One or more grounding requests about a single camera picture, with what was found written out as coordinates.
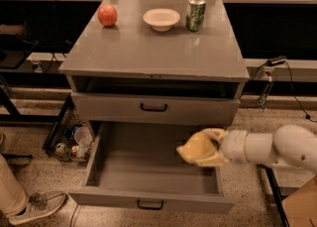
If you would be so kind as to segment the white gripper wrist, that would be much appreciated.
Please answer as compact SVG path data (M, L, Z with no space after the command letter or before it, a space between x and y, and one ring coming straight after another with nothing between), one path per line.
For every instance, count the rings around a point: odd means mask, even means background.
M204 155L193 159L193 163L202 168L218 167L228 161L235 164L247 162L245 154L245 142L248 136L247 131L232 130L227 132L220 128L206 128L197 133L196 141L199 143L210 143L215 141L220 144L220 151L224 155Z

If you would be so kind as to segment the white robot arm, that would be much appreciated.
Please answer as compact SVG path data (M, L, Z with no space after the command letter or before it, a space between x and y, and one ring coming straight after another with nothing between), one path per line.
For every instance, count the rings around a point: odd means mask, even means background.
M284 125L274 133L226 131L219 150L195 157L193 162L204 168L234 163L317 173L317 136L298 125Z

